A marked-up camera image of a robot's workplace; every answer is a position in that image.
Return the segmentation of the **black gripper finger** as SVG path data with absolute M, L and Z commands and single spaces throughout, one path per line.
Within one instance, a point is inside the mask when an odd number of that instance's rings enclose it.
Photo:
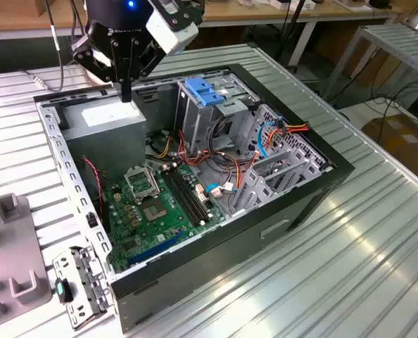
M 164 50 L 155 40 L 145 44 L 132 38 L 125 78 L 125 102 L 132 100 L 132 83 L 148 76 L 163 58 Z
M 95 54 L 96 47 L 91 46 L 91 40 L 87 35 L 72 45 L 72 56 L 81 66 L 88 70 L 94 77 L 111 82 L 117 90 L 121 102 L 127 101 L 127 69 L 124 61 L 119 57 L 118 42 L 113 40 L 110 44 L 109 65 L 100 61 Z

